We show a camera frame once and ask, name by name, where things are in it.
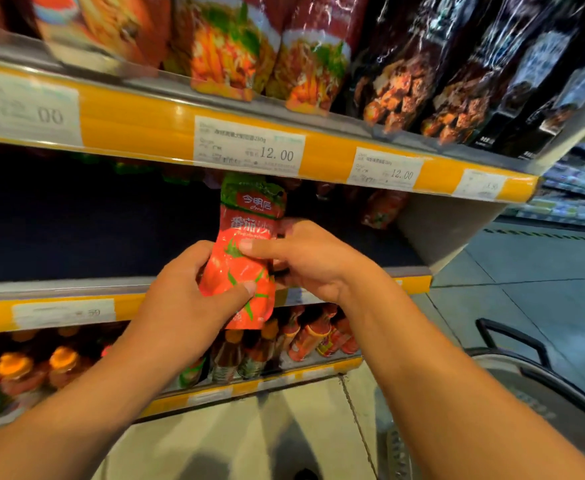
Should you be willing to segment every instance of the tiled floor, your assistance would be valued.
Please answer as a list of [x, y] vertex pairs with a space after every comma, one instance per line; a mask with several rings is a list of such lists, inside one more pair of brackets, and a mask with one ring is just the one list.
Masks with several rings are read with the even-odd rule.
[[[518, 234], [575, 232], [494, 223], [413, 297], [462, 347], [483, 346], [481, 317], [537, 339], [554, 369], [585, 391], [585, 240]], [[533, 360], [512, 339], [497, 345]], [[388, 478], [392, 416], [368, 366], [310, 385], [133, 426], [95, 480]]]

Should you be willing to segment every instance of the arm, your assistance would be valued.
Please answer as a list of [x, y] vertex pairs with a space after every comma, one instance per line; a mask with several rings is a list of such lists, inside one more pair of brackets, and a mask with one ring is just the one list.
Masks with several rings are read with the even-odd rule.
[[0, 430], [0, 480], [94, 474], [122, 432], [254, 294], [254, 283], [240, 283], [201, 296], [195, 278], [211, 249], [198, 242], [165, 266], [106, 357]]
[[309, 221], [283, 230], [239, 248], [282, 261], [286, 284], [344, 309], [427, 477], [585, 479], [585, 456], [451, 344], [382, 268]]

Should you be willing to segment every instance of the hand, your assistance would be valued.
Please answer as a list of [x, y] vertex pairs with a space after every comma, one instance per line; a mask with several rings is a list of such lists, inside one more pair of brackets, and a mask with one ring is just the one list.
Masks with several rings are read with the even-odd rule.
[[215, 296], [201, 295], [196, 277], [212, 245], [199, 241], [164, 266], [116, 346], [126, 344], [138, 353], [161, 356], [175, 374], [203, 355], [256, 291], [255, 282], [245, 282]]
[[367, 257], [307, 220], [283, 219], [283, 239], [243, 239], [239, 250], [246, 256], [273, 259], [290, 273], [283, 283], [302, 287], [324, 301], [342, 305], [350, 279], [369, 266]]

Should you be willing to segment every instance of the left hand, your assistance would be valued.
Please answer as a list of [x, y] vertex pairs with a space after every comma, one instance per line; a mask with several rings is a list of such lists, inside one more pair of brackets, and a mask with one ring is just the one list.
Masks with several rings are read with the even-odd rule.
[[250, 281], [215, 296], [201, 295], [196, 277], [212, 246], [213, 242], [199, 241], [164, 266], [117, 346], [161, 356], [175, 374], [203, 355], [256, 291], [256, 283]]

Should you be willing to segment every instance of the fingernail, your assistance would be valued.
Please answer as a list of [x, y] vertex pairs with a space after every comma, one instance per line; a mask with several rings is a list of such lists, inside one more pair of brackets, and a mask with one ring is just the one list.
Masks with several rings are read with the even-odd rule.
[[239, 250], [243, 253], [249, 253], [252, 250], [252, 239], [242, 239], [239, 242]]
[[243, 286], [246, 287], [246, 290], [248, 291], [248, 293], [250, 293], [250, 296], [252, 296], [256, 293], [256, 282], [244, 281], [242, 284], [243, 284]]

